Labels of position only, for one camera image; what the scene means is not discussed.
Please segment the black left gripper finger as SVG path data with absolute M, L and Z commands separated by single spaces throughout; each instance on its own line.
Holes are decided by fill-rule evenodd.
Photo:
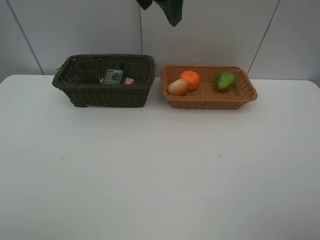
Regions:
M 153 3 L 153 0 L 136 0 L 136 1 L 143 10 L 147 10 Z
M 155 0 L 154 2 L 162 9 L 172 27 L 182 20 L 183 0 Z

